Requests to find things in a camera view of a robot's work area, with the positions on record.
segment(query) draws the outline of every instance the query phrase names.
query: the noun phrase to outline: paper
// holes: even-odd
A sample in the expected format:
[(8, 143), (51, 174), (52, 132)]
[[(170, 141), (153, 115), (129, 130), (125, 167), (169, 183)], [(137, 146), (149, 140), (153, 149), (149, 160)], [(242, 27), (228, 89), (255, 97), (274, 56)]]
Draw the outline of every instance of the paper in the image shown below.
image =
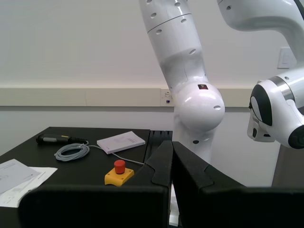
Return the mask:
[(98, 140), (97, 144), (106, 152), (106, 154), (111, 154), (136, 146), (145, 145), (146, 142), (134, 134), (134, 132), (127, 132), (107, 139)]
[(17, 208), (21, 199), (30, 191), (38, 188), (57, 169), (56, 168), (36, 168), (30, 169), (40, 172), (40, 174), (0, 195), (0, 207)]
[(39, 175), (16, 159), (0, 164), (0, 194)]

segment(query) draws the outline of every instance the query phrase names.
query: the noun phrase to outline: wall trim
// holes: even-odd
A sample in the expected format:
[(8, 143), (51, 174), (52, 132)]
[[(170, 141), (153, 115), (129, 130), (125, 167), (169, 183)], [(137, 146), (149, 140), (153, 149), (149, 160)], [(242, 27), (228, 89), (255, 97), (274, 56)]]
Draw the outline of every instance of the wall trim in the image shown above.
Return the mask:
[[(0, 106), (160, 107), (161, 88), (0, 88)], [(220, 88), (226, 107), (248, 107), (252, 89)]]

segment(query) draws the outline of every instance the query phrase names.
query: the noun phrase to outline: gray cable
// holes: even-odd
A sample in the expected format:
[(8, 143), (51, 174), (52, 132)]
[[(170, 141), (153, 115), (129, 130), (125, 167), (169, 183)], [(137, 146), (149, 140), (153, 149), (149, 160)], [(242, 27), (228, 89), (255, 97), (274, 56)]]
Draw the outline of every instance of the gray cable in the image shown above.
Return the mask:
[[(54, 156), (59, 161), (62, 161), (62, 162), (67, 162), (68, 161), (69, 162), (69, 161), (76, 160), (76, 159), (79, 159), (79, 158), (82, 158), (82, 157), (86, 156), (90, 152), (90, 147), (94, 147), (94, 148), (98, 148), (100, 150), (103, 150), (99, 146), (88, 145), (88, 144), (89, 144), (89, 142), (86, 141), (86, 144), (74, 143), (74, 144), (66, 145), (66, 146), (60, 148), (57, 151), (57, 153), (54, 154)], [(73, 153), (73, 154), (63, 155), (63, 153), (65, 153), (67, 151), (72, 151), (72, 150), (79, 150), (79, 151), (76, 152), (76, 153)], [(113, 153), (113, 155), (116, 156), (117, 158), (125, 160), (127, 162), (133, 162), (133, 163), (136, 163), (136, 164), (144, 165), (144, 163), (141, 163), (141, 162), (138, 162), (138, 161), (133, 161), (133, 160), (122, 158), (115, 153)]]
[[(99, 146), (93, 146), (93, 145), (91, 145), (91, 146), (89, 146), (89, 147), (95, 147), (95, 148), (98, 148), (98, 149), (102, 150), (102, 148), (99, 147)], [(115, 153), (112, 153), (112, 154), (113, 154), (114, 156), (116, 156), (117, 158), (121, 159), (121, 160), (125, 160), (125, 161), (127, 161), (127, 162), (133, 162), (133, 163), (136, 163), (136, 164), (144, 165), (144, 163), (141, 163), (141, 162), (139, 162), (139, 161), (136, 162), (136, 161), (133, 161), (133, 160), (129, 160), (129, 159), (122, 158), (122, 157), (118, 156), (118, 155), (115, 154)]]

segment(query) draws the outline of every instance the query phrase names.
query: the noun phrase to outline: black table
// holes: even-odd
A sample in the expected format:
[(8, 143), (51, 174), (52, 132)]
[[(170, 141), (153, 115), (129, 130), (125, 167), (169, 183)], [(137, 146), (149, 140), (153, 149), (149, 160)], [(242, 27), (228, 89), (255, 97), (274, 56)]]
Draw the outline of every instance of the black table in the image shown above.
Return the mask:
[[(146, 145), (118, 152), (117, 154), (123, 158), (144, 162), (146, 149), (148, 146), (151, 147), (151, 144), (148, 143), (149, 137), (151, 138), (150, 130), (49, 127), (41, 133), (84, 138), (89, 141), (90, 145), (96, 145), (97, 140), (129, 131), (133, 131), (137, 136), (144, 139), (147, 142)], [(44, 185), (105, 184), (105, 175), (114, 167), (114, 162), (117, 160), (114, 155), (107, 155), (102, 150), (91, 148), (90, 153), (82, 159), (70, 162), (60, 162), (55, 159), (54, 154), (61, 147), (62, 145), (37, 145), (35, 135), (2, 155), (0, 157), (0, 163), (16, 159), (30, 167), (58, 168)], [(139, 164), (126, 162), (126, 167), (133, 169), (136, 172), (141, 166)], [(3, 228), (20, 228), (17, 209), (0, 208), (0, 226)]]

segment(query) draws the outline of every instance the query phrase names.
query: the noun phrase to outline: document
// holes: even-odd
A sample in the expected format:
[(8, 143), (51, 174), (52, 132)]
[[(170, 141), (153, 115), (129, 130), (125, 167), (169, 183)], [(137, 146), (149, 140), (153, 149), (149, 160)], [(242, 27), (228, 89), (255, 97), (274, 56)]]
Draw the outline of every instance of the document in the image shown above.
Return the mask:
[(0, 164), (0, 194), (39, 175), (16, 159)]
[(22, 198), (30, 191), (39, 187), (57, 169), (56, 168), (37, 168), (29, 167), (35, 172), (40, 172), (38, 176), (6, 191), (0, 195), (0, 207), (17, 208)]

